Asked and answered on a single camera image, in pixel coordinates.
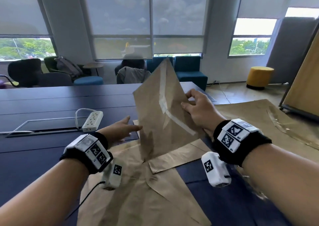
dark blue table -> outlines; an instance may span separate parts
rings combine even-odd
[[[181,83],[184,91],[202,91],[191,82]],[[74,117],[79,108],[103,111],[100,127],[126,115],[138,119],[132,92],[140,84],[79,87],[23,88],[0,90],[0,131],[11,131],[26,120]],[[0,205],[36,180],[58,162],[64,147],[81,132],[0,138]],[[209,185],[200,160],[177,170],[213,225],[290,225],[268,200],[260,200],[233,167],[232,184],[224,188]],[[76,225],[77,214],[65,222]]]

forearm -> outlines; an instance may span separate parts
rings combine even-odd
[[[56,225],[64,220],[89,176],[84,164],[64,159],[0,208],[0,225]]]
[[[266,144],[249,153],[243,168],[295,225],[318,224],[318,164]]]

purple object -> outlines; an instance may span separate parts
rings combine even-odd
[[[0,89],[6,89],[6,88],[7,88],[7,86],[4,83],[4,81],[0,80]]]

black cable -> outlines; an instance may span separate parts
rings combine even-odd
[[[92,190],[86,195],[85,199],[83,199],[83,201],[80,203],[80,205],[77,206],[77,208],[74,209],[73,212],[72,212],[69,216],[67,216],[67,218],[66,218],[65,220],[67,220],[72,214],[74,214],[74,213],[79,209],[79,207],[84,203],[84,201],[85,201],[85,200],[87,199],[87,197],[91,194],[91,192],[94,190],[94,188],[96,188],[98,185],[103,184],[103,183],[105,183],[105,181],[101,181],[101,182],[99,182],[98,184],[96,184],[96,185],[92,188]]]

gray jacket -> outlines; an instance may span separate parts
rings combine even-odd
[[[151,73],[144,69],[123,67],[116,76],[117,84],[143,83]]]

